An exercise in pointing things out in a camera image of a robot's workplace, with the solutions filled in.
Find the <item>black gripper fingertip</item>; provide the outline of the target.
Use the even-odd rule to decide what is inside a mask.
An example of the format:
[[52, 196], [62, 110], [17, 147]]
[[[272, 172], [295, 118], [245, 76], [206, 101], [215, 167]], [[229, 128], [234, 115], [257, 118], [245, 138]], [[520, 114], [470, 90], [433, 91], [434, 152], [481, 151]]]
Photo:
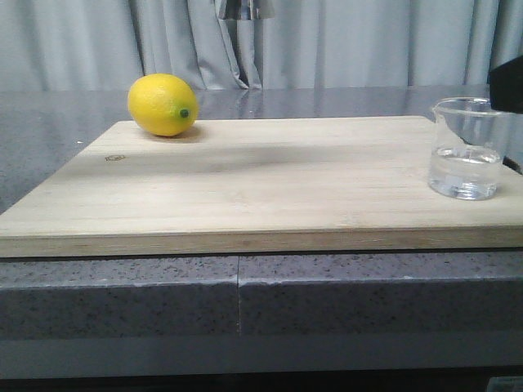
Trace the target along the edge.
[[522, 112], [522, 63], [522, 56], [518, 56], [489, 71], [489, 101], [493, 110]]

